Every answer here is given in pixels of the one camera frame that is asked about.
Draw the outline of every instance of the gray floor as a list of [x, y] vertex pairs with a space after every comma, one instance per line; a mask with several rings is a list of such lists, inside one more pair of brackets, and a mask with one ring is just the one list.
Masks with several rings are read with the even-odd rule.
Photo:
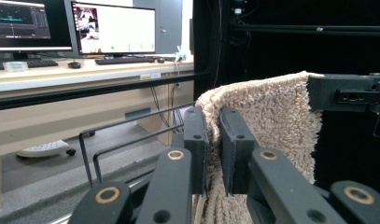
[[[88, 158], [94, 152], [134, 140], [147, 132], [136, 122], [104, 129], [86, 139]], [[73, 211], [89, 189], [84, 161], [76, 137], [64, 139], [77, 150], [44, 158], [3, 156], [3, 208], [0, 223], [50, 223]], [[120, 148], [101, 158], [104, 181], [126, 181], [155, 167], [157, 156], [167, 147], [154, 138]]]

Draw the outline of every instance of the monitor screen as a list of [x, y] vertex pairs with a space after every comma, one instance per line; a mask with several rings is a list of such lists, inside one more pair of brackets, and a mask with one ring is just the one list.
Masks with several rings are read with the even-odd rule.
[[155, 53], [155, 9], [71, 2], [78, 54]]
[[72, 50], [64, 1], [0, 0], [0, 52]]

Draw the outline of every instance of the fluffy fabric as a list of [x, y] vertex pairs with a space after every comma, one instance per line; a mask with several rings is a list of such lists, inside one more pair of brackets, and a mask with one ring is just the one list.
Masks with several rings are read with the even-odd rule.
[[234, 83], [205, 92], [197, 100], [203, 109], [210, 138], [208, 198], [193, 198], [193, 223], [252, 223], [246, 195], [225, 196], [218, 158], [218, 112], [223, 106], [237, 109], [261, 147], [280, 149], [303, 176], [314, 183], [311, 157], [321, 128], [320, 111], [308, 105], [306, 84], [301, 72], [282, 77]]

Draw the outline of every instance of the wooden desk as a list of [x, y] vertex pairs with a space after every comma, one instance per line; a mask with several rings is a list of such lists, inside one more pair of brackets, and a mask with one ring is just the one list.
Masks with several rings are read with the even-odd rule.
[[[97, 65], [94, 60], [79, 60], [80, 69], [68, 68], [69, 62], [58, 61], [57, 67], [33, 68], [20, 73], [0, 71], [0, 98], [122, 83], [139, 80], [144, 74], [177, 75], [176, 66], [170, 62]], [[191, 73], [192, 60], [179, 63], [179, 70], [181, 74]], [[155, 87], [160, 108], [171, 103], [172, 85]], [[192, 81], [182, 83], [175, 92], [175, 105], [192, 102], [192, 92]], [[144, 108], [156, 110], [150, 88], [0, 110], [0, 156], [77, 136], [84, 130], [124, 120], [127, 112]], [[160, 119], [151, 118], [143, 127], [153, 132], [162, 126]]]

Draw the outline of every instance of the black backdrop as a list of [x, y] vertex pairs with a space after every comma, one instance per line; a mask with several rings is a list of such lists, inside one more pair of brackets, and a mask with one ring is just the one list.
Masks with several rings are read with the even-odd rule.
[[[195, 72], [210, 75], [209, 82], [195, 82], [195, 98], [219, 85], [304, 70], [380, 73], [380, 0], [248, 0], [237, 17], [238, 2], [193, 1]], [[325, 111], [322, 118], [316, 184], [328, 189], [353, 180], [380, 192], [376, 115]]]

